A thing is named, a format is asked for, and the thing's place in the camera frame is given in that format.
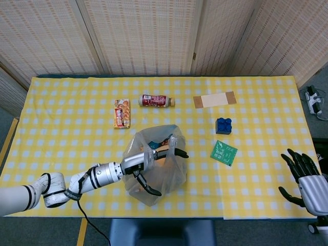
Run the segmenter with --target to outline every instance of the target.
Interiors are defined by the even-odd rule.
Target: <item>yellow checkered tablecloth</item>
[[[194,95],[234,91],[237,104],[195,109]],[[175,97],[176,106],[143,108],[141,94]],[[131,128],[113,129],[117,98],[131,100]],[[216,118],[231,118],[231,135],[216,135]],[[94,217],[300,218],[305,209],[285,201],[278,186],[299,194],[280,157],[287,148],[316,160],[297,88],[282,77],[33,78],[0,187],[32,183],[44,172],[70,177],[96,163],[120,161],[144,128],[177,124],[187,142],[187,182],[157,205],[130,197],[123,182],[82,196]],[[216,140],[238,149],[232,167],[210,158]],[[69,201],[14,216],[81,216]]]

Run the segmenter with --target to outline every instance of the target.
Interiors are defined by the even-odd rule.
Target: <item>blue lego brick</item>
[[[227,118],[218,118],[215,121],[215,132],[216,134],[226,134],[229,135],[231,133],[232,126],[231,126],[231,119]]]

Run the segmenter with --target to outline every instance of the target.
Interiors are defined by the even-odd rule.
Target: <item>humanoid robot hand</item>
[[[328,182],[320,175],[310,157],[291,149],[287,151],[293,160],[284,154],[281,154],[281,157],[287,162],[302,198],[291,196],[283,187],[279,187],[280,193],[288,201],[305,207],[314,216],[328,215]]]

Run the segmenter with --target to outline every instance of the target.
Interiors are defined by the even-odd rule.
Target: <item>robotic hand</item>
[[[165,158],[168,150],[155,151],[155,160]],[[185,151],[175,149],[175,155],[188,158]],[[66,189],[62,173],[44,173],[37,181],[27,186],[0,188],[0,216],[13,214],[34,208],[43,195],[48,208],[56,208],[70,199],[80,200],[83,193],[109,185],[121,180],[123,175],[133,174],[141,186],[155,196],[161,193],[151,188],[141,171],[147,170],[144,162],[144,153],[126,157],[121,163],[109,162],[91,167],[87,172],[72,176],[69,187]]]
[[[287,162],[302,198],[291,196],[283,187],[279,187],[279,191],[288,201],[305,207],[310,214],[317,216],[317,222],[309,224],[309,231],[320,233],[328,245],[328,183],[319,174],[310,157],[300,155],[291,149],[287,151],[293,160],[284,154],[281,154],[281,157]]]

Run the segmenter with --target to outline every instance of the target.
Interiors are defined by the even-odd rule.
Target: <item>transparent plastic bag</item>
[[[156,147],[162,146],[167,142],[169,151],[164,162],[162,160],[154,160],[152,148],[157,149]],[[142,174],[147,183],[153,189],[160,191],[162,196],[154,196],[147,193],[133,175],[126,175],[123,177],[123,182],[125,183],[125,189],[131,196],[148,206],[152,206],[158,203],[165,194],[177,189],[186,181],[186,159],[175,156],[175,148],[184,151],[186,148],[186,140],[180,128],[176,125],[147,128],[133,136],[124,152],[124,158],[140,153],[143,150],[145,153],[144,163],[145,166],[148,166],[148,169],[142,171]]]

